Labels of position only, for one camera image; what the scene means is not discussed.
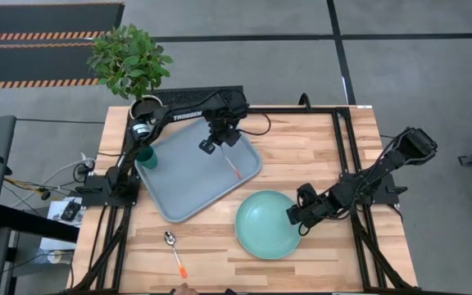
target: green leaves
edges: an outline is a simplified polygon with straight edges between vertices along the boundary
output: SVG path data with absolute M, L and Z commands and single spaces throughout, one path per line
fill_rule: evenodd
M 124 99 L 140 99 L 161 85 L 161 77 L 170 76 L 163 66 L 173 63 L 172 58 L 163 55 L 163 47 L 134 25 L 113 28 L 93 42 L 87 64 L 99 78 L 98 84 L 105 84 Z

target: orange handle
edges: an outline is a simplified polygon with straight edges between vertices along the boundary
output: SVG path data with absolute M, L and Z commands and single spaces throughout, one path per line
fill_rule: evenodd
M 185 270 L 184 266 L 179 264 L 179 274 L 182 278 L 187 279 L 187 271 Z

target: plant pot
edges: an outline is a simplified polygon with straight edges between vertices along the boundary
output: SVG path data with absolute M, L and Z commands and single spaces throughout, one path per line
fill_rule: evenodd
M 144 95 L 139 100 L 134 100 L 130 104 L 129 116 L 130 119 L 134 119 L 140 114 L 147 114 L 151 111 L 154 111 L 160 107 L 163 107 L 161 99 L 154 95 Z

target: person's hand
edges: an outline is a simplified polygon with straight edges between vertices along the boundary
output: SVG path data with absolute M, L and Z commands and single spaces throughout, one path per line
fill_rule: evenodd
M 174 295 L 198 295 L 196 289 L 189 288 L 187 283 L 181 284 L 176 291 L 174 292 Z

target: white cable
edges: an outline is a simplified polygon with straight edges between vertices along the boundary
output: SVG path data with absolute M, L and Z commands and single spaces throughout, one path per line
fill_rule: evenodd
M 78 161 L 75 161 L 75 162 L 72 162 L 68 165 L 65 165 L 63 166 L 62 168 L 58 169 L 56 172 L 54 172 L 52 175 L 50 175 L 50 177 L 46 178 L 40 185 L 44 185 L 46 184 L 50 179 L 53 179 L 54 176 L 56 176 L 58 173 L 62 172 L 63 170 L 67 169 L 67 168 L 71 168 L 72 166 L 74 165 L 78 165 L 80 163 L 85 163 L 86 161 L 92 161 L 94 162 L 94 165 L 96 165 L 96 160 L 94 160 L 93 158 L 86 158 L 86 159 L 83 159 L 83 160 L 78 160 Z M 16 204 L 12 205 L 11 208 L 16 208 L 17 206 L 19 206 L 22 202 L 28 200 L 30 197 L 32 197 L 35 193 L 31 193 L 30 195 L 26 196 L 26 197 L 23 197 L 22 200 L 20 200 L 19 202 L 17 202 Z

